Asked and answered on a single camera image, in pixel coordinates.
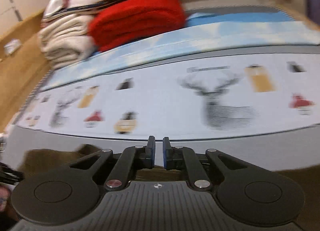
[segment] deer antler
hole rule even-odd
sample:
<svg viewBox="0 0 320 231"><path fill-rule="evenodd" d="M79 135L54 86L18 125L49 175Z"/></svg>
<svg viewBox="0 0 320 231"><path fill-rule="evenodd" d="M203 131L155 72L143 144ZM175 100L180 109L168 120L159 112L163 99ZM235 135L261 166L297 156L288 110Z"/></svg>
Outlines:
<svg viewBox="0 0 320 231"><path fill-rule="evenodd" d="M231 79L224 80L222 84L215 87L214 92L222 92L227 86L236 84L239 82L239 77L236 74L233 74Z"/></svg>
<svg viewBox="0 0 320 231"><path fill-rule="evenodd" d="M181 82L180 82L180 85L182 87L185 87L185 88L190 88L190 89L194 89L194 90L197 90L201 93L201 95L206 95L207 94L207 90L198 85L198 84L195 84L195 83L189 83L186 79L183 79Z"/></svg>

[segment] deer print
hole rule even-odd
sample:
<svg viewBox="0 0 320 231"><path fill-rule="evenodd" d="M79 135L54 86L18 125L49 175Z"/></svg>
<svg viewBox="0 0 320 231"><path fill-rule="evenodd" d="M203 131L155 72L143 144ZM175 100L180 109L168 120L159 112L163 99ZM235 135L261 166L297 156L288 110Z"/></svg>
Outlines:
<svg viewBox="0 0 320 231"><path fill-rule="evenodd" d="M193 89L198 95L204 97L206 120L209 127L217 130L228 130L248 126L257 115L256 110L250 106L237 107L221 104L221 97L228 92L227 88L239 81L240 79L233 75L230 79L221 80L212 92L208 92L201 86L201 83L191 82L188 78L182 80L181 86Z"/></svg>
<svg viewBox="0 0 320 231"><path fill-rule="evenodd" d="M63 98L61 98L58 103L57 107L54 111L54 114L51 118L50 126L54 128L61 127L66 118L62 115L62 112L67 109L72 103L77 101L80 98L80 90L82 89L82 86L78 86L73 90L68 91Z"/></svg>

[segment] light blue blanket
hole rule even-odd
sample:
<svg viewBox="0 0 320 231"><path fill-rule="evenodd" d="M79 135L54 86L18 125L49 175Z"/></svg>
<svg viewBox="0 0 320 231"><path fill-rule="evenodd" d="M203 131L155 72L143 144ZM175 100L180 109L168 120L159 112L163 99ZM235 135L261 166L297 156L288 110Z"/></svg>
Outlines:
<svg viewBox="0 0 320 231"><path fill-rule="evenodd" d="M41 90L156 60L206 51L265 45L319 45L320 32L301 21L218 22L132 42L63 67Z"/></svg>

